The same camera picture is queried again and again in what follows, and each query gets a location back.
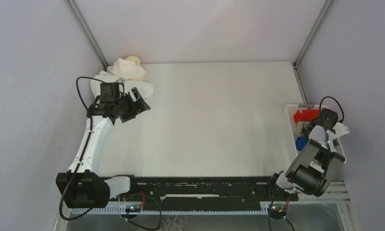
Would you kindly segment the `blue towel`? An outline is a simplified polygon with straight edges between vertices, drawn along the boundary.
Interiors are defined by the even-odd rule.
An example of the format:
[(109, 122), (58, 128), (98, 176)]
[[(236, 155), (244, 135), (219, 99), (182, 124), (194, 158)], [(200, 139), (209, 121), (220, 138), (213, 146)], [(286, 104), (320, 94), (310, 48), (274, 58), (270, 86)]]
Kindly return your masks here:
[(307, 143), (308, 143), (308, 138), (307, 137), (299, 136), (295, 140), (295, 147), (300, 152), (300, 151), (302, 151), (304, 149), (304, 147), (307, 145)]

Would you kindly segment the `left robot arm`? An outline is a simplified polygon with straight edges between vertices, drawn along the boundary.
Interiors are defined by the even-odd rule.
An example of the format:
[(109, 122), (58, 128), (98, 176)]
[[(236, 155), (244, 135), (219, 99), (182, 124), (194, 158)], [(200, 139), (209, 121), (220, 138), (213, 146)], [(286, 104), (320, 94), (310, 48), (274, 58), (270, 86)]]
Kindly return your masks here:
[(139, 188), (130, 176), (113, 176), (104, 180), (99, 176), (104, 145), (116, 120), (125, 123), (148, 111), (137, 88), (121, 93), (117, 86), (102, 90), (97, 101), (87, 109), (87, 124), (77, 155), (66, 172), (58, 173), (56, 185), (61, 201), (68, 208), (104, 208), (110, 199), (122, 195), (132, 201)]

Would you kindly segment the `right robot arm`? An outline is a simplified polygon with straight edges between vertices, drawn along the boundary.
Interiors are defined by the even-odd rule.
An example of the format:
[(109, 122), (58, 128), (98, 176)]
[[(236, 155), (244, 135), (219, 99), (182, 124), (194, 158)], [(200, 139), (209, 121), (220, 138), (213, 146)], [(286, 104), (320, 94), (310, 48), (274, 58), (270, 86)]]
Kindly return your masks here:
[(276, 182), (267, 186), (267, 196), (272, 200), (280, 200), (286, 192), (322, 196), (346, 161), (334, 148), (333, 132), (323, 126), (315, 126), (311, 139), (298, 152), (294, 140), (296, 125), (288, 117), (283, 119), (283, 124), (293, 162), (277, 177)]

